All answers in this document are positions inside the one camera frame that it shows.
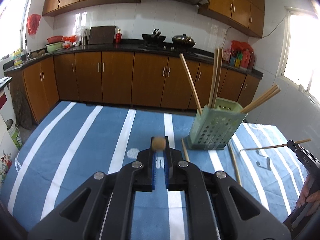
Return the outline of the person's right hand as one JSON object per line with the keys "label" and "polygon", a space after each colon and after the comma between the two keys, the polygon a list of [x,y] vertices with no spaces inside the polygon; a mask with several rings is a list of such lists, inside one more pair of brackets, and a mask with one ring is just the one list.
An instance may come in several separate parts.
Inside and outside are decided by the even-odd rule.
{"label": "person's right hand", "polygon": [[296,202],[296,207],[301,207],[305,203],[313,203],[313,209],[316,209],[319,206],[319,191],[313,194],[309,193],[308,183],[311,178],[312,176],[308,174],[300,191],[299,198]]}

